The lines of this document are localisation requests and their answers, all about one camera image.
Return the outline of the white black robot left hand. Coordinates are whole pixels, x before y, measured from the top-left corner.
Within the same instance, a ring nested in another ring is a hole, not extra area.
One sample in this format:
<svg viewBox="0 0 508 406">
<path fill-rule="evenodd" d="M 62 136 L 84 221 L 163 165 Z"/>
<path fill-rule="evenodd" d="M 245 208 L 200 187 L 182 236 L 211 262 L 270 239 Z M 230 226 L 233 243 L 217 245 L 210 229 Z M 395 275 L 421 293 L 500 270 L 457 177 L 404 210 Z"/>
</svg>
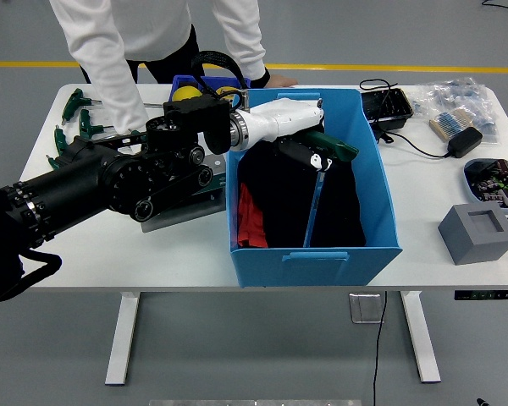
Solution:
<svg viewBox="0 0 508 406">
<path fill-rule="evenodd" d="M 290 98 L 266 102 L 250 111 L 239 110 L 230 117 L 233 151 L 245 151 L 260 141 L 273 142 L 277 151 L 317 172 L 326 172 L 333 161 L 316 152 L 311 141 L 292 137 L 314 128 L 323 121 L 323 109 L 315 101 Z"/>
</svg>

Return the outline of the person's left hand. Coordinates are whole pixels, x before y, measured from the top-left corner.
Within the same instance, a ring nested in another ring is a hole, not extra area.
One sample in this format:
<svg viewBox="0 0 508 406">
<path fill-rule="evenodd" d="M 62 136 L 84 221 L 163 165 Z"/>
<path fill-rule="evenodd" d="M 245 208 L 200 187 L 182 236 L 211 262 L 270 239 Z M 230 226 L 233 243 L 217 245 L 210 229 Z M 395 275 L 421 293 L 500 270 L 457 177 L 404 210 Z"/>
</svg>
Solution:
<svg viewBox="0 0 508 406">
<path fill-rule="evenodd" d="M 298 80 L 280 74 L 271 75 L 266 88 L 286 88 L 298 85 Z"/>
</svg>

